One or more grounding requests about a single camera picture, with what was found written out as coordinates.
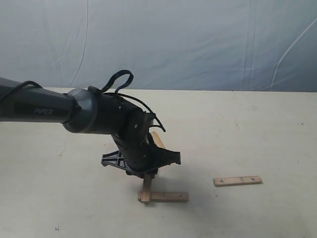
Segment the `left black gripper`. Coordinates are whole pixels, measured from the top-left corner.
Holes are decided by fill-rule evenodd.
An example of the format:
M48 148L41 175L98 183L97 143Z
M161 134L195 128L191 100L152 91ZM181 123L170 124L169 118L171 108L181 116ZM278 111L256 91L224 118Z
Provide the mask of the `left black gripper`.
M112 138L118 150L103 154L101 164L104 167L113 166L124 170L128 176L140 179L144 175L150 175L154 179L159 168L181 164L180 152L157 147L150 133L142 143L128 143L116 136Z

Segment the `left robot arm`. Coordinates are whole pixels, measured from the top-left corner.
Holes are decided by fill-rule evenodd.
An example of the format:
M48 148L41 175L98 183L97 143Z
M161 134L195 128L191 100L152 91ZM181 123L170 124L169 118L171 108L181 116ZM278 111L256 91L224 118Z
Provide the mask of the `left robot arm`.
M97 88L58 93L33 81L0 80L0 119L60 123L71 133L105 134L117 150L102 156L103 166L130 176L154 177L159 168L181 163L181 154L156 145L150 128L157 115L137 98Z

